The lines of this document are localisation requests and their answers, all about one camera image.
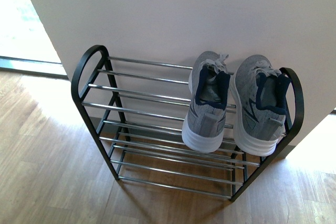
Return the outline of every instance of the wooden floor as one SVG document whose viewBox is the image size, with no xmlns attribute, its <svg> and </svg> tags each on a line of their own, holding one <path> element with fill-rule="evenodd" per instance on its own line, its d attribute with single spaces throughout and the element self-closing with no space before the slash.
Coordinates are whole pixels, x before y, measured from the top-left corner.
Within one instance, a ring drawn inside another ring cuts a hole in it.
<svg viewBox="0 0 336 224">
<path fill-rule="evenodd" d="M 336 116 L 230 203 L 117 183 L 68 81 L 3 71 L 0 81 L 1 224 L 336 223 Z"/>
</svg>

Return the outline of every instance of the shoelace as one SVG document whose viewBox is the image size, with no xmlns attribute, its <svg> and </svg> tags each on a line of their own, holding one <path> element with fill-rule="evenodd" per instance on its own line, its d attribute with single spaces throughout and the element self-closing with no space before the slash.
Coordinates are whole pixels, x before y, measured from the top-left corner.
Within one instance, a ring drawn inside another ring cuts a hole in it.
<svg viewBox="0 0 336 224">
<path fill-rule="evenodd" d="M 281 74 L 281 71 L 279 69 L 273 69 L 271 65 L 265 60 L 258 61 L 253 71 L 255 71 L 256 74 L 262 72 L 267 77 L 270 75 L 279 76 Z"/>
<path fill-rule="evenodd" d="M 219 58 L 217 60 L 210 60 L 206 59 L 201 64 L 205 64 L 208 67 L 212 67 L 216 74 L 219 74 L 219 72 L 224 71 L 227 73 L 226 65 L 224 64 L 224 61 L 229 57 L 229 55 L 219 55 Z"/>
</svg>

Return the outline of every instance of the gray sneaker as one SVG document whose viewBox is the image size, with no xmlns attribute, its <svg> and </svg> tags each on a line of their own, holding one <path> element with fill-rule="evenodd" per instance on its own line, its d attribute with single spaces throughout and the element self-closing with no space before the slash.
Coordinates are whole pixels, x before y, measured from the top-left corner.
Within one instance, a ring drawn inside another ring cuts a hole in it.
<svg viewBox="0 0 336 224">
<path fill-rule="evenodd" d="M 230 82 L 237 105 L 234 139 L 250 154 L 268 156 L 284 132 L 286 93 L 291 79 L 262 55 L 248 57 Z"/>
<path fill-rule="evenodd" d="M 183 122 L 182 139 L 195 151 L 214 152 L 222 143 L 230 80 L 223 64 L 227 57 L 204 52 L 190 73 L 192 99 Z"/>
</svg>

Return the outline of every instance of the rack shelf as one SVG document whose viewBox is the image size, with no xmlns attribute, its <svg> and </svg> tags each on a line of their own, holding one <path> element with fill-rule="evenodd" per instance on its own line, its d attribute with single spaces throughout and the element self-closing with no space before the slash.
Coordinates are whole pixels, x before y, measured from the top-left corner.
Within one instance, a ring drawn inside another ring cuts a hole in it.
<svg viewBox="0 0 336 224">
<path fill-rule="evenodd" d="M 101 55 L 99 62 L 89 73 L 89 77 L 82 79 L 87 63 L 96 53 Z M 292 79 L 295 119 L 292 124 L 290 115 L 286 116 L 286 131 L 273 154 L 268 157 L 246 154 L 236 146 L 229 134 L 223 138 L 222 145 L 214 153 L 195 152 L 182 142 L 181 128 L 184 118 L 123 106 L 134 106 L 142 101 L 153 104 L 153 107 L 154 104 L 161 108 L 173 106 L 175 109 L 171 111 L 182 110 L 186 113 L 189 98 L 119 88 L 116 76 L 161 82 L 161 85 L 167 86 L 186 85 L 188 82 L 162 76 L 114 71 L 112 63 L 114 65 L 116 62 L 174 68 L 175 71 L 192 70 L 192 67 L 188 66 L 110 57 L 106 47 L 101 45 L 91 47 L 82 56 L 71 82 L 72 98 L 116 180 L 156 185 L 168 190 L 186 190 L 234 201 L 290 143 L 302 126 L 304 105 L 300 81 L 293 70 L 281 68 L 281 72 Z M 99 78 L 104 77 L 105 84 L 97 83 Z M 79 83 L 83 81 L 85 84 L 79 91 Z M 97 98 L 102 96 L 95 94 L 99 91 L 104 92 L 104 97 L 109 97 L 108 102 L 97 101 Z M 90 116 L 95 115 L 95 110 L 100 114 L 98 123 L 95 122 L 94 116 Z M 227 113 L 234 116 L 235 110 L 236 106 L 233 103 L 228 104 Z M 148 123 L 142 118 L 152 118 L 154 122 L 160 121 L 161 124 Z M 177 126 L 171 126 L 169 122 L 172 121 Z M 225 124 L 226 131 L 231 131 L 233 127 L 230 123 Z"/>
</svg>

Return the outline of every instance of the navy blue lining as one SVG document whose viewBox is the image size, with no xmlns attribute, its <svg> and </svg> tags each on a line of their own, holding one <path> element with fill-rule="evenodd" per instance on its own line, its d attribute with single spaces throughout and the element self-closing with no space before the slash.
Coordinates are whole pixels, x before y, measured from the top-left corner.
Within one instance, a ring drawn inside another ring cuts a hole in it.
<svg viewBox="0 0 336 224">
<path fill-rule="evenodd" d="M 279 115 L 286 115 L 286 93 L 291 83 L 291 79 L 286 77 L 284 74 L 281 74 L 276 79 L 275 84 L 275 95 L 277 99 L 276 106 L 261 106 L 261 93 L 264 89 L 267 77 L 264 73 L 258 74 L 258 90 L 256 95 L 256 107 L 259 110 L 270 110 Z"/>
<path fill-rule="evenodd" d="M 228 88 L 229 88 L 229 82 L 230 82 L 230 75 L 221 71 L 219 72 L 218 75 L 216 75 L 216 82 L 217 82 L 217 86 L 218 86 L 218 95 L 221 99 L 221 102 L 213 102 L 213 101 L 206 101 L 206 102 L 202 102 L 200 100 L 200 95 L 202 92 L 202 88 L 204 86 L 204 84 L 206 83 L 207 77 L 209 75 L 209 70 L 206 66 L 203 66 L 202 70 L 199 73 L 200 75 L 200 79 L 198 81 L 198 87 L 197 87 L 197 91 L 196 91 L 196 95 L 195 95 L 195 102 L 197 105 L 210 105 L 216 109 L 222 109 L 224 110 L 226 108 L 227 105 L 227 92 L 228 92 Z"/>
</svg>

